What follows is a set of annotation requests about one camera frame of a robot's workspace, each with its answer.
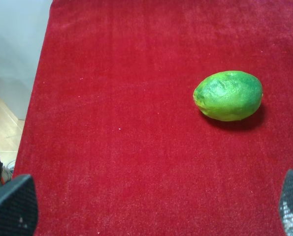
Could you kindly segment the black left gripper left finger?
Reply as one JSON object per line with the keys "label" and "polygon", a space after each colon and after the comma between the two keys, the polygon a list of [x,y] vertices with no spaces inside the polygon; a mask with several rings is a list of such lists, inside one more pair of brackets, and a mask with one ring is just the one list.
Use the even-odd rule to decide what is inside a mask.
{"label": "black left gripper left finger", "polygon": [[38,204],[31,175],[19,175],[0,187],[0,236],[32,236]]}

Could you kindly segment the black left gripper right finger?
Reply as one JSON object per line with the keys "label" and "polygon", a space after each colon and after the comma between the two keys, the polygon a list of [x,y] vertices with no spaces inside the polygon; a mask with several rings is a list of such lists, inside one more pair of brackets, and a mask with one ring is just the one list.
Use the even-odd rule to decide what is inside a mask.
{"label": "black left gripper right finger", "polygon": [[288,236],[293,236],[293,170],[287,171],[279,201],[279,215]]}

